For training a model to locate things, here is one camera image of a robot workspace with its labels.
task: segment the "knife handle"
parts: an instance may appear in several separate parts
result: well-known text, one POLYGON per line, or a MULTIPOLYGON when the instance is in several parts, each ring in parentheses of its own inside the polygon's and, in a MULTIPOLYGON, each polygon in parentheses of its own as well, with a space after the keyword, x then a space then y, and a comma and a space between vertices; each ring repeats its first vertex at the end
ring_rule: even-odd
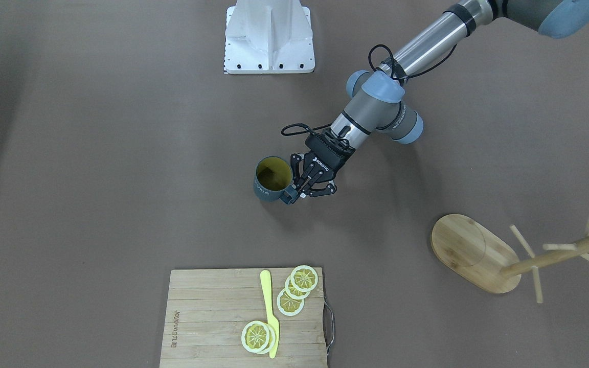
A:
POLYGON ((262 297, 265 299, 265 310, 267 315, 274 315, 271 307, 271 273, 269 270, 260 271, 260 286, 262 287, 262 297))

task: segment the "yellow knife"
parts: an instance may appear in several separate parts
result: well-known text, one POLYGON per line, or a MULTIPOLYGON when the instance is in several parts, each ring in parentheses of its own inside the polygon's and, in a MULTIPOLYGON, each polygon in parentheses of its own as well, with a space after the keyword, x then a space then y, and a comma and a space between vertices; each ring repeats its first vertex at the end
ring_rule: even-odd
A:
POLYGON ((274 316, 274 311, 271 307, 271 273, 269 270, 260 271, 260 286, 262 287, 262 297, 265 299, 265 310, 267 311, 267 323, 276 331, 276 341, 274 347, 269 351, 269 357, 274 359, 276 356, 276 349, 279 347, 279 320, 274 316))

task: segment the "cutting board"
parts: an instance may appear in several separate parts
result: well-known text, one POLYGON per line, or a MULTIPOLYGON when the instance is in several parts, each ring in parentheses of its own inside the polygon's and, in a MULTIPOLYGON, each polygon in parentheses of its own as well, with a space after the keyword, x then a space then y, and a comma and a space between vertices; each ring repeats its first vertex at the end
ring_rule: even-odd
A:
POLYGON ((322 268, 318 286, 296 316, 283 316, 276 296, 292 268, 173 270, 165 315, 161 368, 327 368, 323 331, 322 268), (278 351, 252 354, 240 335, 253 320, 267 321, 260 271, 271 271, 274 316, 281 325, 278 351))

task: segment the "lemon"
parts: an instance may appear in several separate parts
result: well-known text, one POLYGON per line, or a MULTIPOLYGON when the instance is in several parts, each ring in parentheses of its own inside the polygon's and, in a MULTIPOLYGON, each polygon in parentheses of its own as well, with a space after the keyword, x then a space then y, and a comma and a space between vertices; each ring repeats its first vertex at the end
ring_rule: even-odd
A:
POLYGON ((306 293, 318 285, 318 273, 311 266, 297 266, 290 273, 292 287, 306 293))
POLYGON ((303 291, 298 291, 295 289, 292 282, 290 282, 290 277, 288 277, 285 279, 285 293, 287 293, 287 295, 289 295, 292 299, 301 300, 309 296, 310 291, 306 291, 306 293, 303 291))
POLYGON ((261 352, 269 343, 269 327, 261 321, 251 321, 242 330, 242 345, 250 353, 261 352))
POLYGON ((276 299, 279 301, 277 307, 284 316, 296 316, 301 312, 301 308, 304 307, 304 299, 292 299, 290 295, 285 293, 285 289, 281 290, 276 299))
POLYGON ((271 326, 271 324, 267 324, 267 328, 269 329, 269 344, 265 349, 263 349, 260 352, 257 352, 256 354, 269 353, 269 351, 274 347, 274 344, 276 343, 276 331, 274 331, 274 328, 271 326))

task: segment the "white mounting plate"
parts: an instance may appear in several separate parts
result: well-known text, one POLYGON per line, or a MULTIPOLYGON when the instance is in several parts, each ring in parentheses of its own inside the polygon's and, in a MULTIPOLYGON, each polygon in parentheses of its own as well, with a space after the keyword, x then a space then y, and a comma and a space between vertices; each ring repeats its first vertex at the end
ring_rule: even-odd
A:
MULTIPOLYGON (((301 7, 306 14, 306 20, 310 26, 310 9, 301 7)), ((226 10, 226 26, 229 26, 231 16, 236 7, 226 10)), ((274 30, 265 30, 265 37, 274 30)), ((313 51, 313 39, 291 39, 282 48, 273 51, 270 63, 270 55, 267 51, 255 48, 252 42, 246 39, 226 38, 224 47, 224 73, 227 74, 279 74, 279 73, 311 73, 315 70, 315 52, 313 51)))

